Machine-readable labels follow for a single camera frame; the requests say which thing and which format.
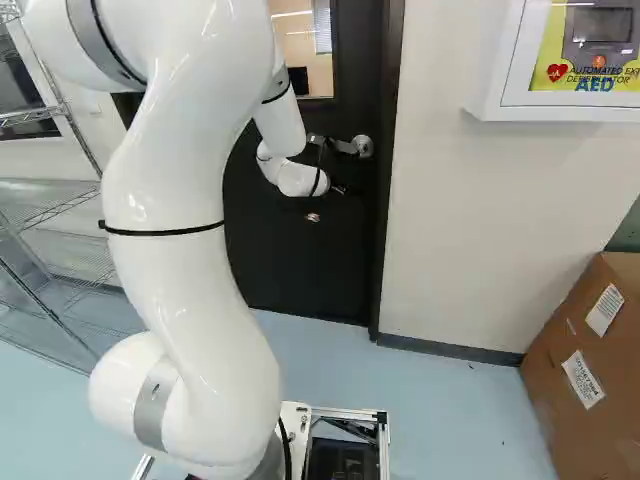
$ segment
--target aed text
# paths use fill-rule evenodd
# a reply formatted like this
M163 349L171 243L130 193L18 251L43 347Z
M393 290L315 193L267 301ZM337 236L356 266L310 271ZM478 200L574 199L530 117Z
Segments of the aed text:
M627 84L631 81L630 76L619 77L592 77L592 76L567 76L567 83L576 83L576 92L610 92L618 84Z

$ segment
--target baseboard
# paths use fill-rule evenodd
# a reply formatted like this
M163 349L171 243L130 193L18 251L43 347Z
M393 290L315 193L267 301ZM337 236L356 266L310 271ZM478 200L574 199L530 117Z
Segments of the baseboard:
M452 357L470 362L490 363L493 365L503 365L507 367L519 367L524 359L522 353L503 352L500 350L486 350L484 348L464 347L451 343L434 342L420 338L402 337L391 333L380 332L378 345L382 347L395 348L397 350L408 350L411 352L438 355L441 357Z

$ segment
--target aed cabinet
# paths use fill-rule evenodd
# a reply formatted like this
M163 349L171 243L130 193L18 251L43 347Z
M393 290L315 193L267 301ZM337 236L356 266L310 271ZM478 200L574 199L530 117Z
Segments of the aed cabinet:
M477 2L476 81L485 121L640 122L640 0Z

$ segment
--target cardboard box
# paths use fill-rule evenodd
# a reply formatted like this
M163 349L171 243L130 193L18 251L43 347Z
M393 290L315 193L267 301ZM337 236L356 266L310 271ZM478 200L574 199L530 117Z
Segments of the cardboard box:
M640 254L596 255L521 373L561 480L640 479Z

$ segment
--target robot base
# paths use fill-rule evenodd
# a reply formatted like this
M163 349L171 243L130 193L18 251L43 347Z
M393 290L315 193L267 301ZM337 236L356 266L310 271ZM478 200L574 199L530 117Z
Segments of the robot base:
M289 435L292 480L390 479L387 412L283 402L280 415ZM154 462L144 455L131 480L146 480Z

